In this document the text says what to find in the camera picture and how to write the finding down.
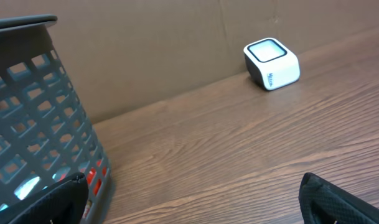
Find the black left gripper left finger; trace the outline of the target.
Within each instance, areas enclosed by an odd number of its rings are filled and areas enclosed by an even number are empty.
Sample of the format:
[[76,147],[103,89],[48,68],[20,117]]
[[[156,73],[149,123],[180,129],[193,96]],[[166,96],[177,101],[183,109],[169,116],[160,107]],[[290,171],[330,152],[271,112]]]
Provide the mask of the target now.
[[0,224],[80,223],[88,195],[84,173],[76,172],[0,211]]

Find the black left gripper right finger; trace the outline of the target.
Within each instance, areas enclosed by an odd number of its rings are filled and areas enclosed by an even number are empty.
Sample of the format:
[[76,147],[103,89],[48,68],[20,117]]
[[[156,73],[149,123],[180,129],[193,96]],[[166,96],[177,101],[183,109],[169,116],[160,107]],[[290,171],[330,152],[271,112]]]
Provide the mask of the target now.
[[311,172],[304,174],[299,205],[306,224],[379,224],[379,209]]

